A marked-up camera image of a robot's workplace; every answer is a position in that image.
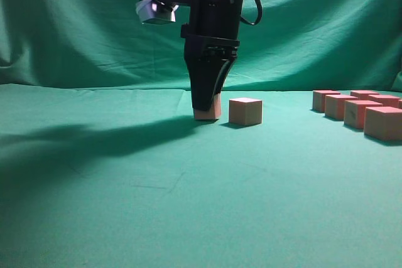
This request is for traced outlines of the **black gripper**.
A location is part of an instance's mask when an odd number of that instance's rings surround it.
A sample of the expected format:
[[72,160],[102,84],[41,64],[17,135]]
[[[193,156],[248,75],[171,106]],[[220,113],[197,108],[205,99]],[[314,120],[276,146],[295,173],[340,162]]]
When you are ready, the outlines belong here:
[[192,107],[209,110],[237,56],[243,0],[192,0],[182,25],[184,59],[190,77]]

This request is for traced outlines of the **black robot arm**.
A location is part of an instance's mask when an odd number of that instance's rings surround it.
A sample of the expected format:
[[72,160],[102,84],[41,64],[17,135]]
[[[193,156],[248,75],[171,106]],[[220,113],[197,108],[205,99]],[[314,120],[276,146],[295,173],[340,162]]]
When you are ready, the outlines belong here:
[[192,106],[208,111],[237,58],[243,0],[194,0],[182,25]]

